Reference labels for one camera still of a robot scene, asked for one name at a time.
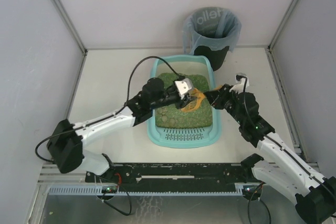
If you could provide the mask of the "orange litter scoop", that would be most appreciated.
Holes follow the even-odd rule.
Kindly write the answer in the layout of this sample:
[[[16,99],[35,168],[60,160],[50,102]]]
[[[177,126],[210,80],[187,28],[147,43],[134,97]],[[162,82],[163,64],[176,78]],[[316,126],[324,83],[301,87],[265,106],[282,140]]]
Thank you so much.
[[[181,108],[180,110],[182,112],[193,112],[196,111],[197,109],[199,109],[202,105],[202,102],[204,100],[206,100],[206,94],[213,92],[213,91],[217,91],[221,88],[222,86],[219,86],[216,89],[210,90],[210,91],[205,91],[205,92],[201,92],[199,89],[194,88],[192,91],[189,92],[190,95],[190,99],[187,103],[187,105],[183,108]]]

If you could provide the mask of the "teal cat litter box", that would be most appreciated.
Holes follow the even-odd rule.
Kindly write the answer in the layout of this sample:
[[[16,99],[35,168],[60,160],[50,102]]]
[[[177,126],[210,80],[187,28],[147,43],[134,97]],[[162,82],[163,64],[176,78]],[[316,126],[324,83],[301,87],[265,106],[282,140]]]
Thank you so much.
[[[204,56],[175,55],[164,59],[179,74],[189,78],[200,92],[216,86],[214,72]],[[214,144],[221,136],[220,112],[204,99],[192,112],[183,112],[169,105],[153,112],[147,121],[149,139],[169,148],[197,148]]]

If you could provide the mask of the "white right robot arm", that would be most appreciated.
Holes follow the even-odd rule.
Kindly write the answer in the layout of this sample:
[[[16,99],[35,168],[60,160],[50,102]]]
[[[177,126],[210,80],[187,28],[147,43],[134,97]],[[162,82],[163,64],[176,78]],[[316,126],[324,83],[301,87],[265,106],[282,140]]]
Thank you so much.
[[[226,110],[239,124],[242,137],[263,156],[253,155],[253,176],[285,196],[305,223],[323,223],[335,215],[335,177],[326,178],[287,146],[259,114],[252,93],[233,86],[207,91],[205,97],[217,110]]]

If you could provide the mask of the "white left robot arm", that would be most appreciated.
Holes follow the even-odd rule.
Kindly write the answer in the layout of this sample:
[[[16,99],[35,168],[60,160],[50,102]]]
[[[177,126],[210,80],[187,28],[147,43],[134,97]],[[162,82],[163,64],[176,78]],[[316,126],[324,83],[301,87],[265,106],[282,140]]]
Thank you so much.
[[[112,169],[110,158],[104,153],[88,151],[87,146],[111,132],[147,121],[155,109],[171,104],[178,109],[186,107],[193,101],[193,89],[191,80],[186,77],[178,78],[168,88],[160,78],[151,78],[119,110],[84,122],[70,123],[67,119],[59,122],[47,149],[62,174],[82,169],[102,175]]]

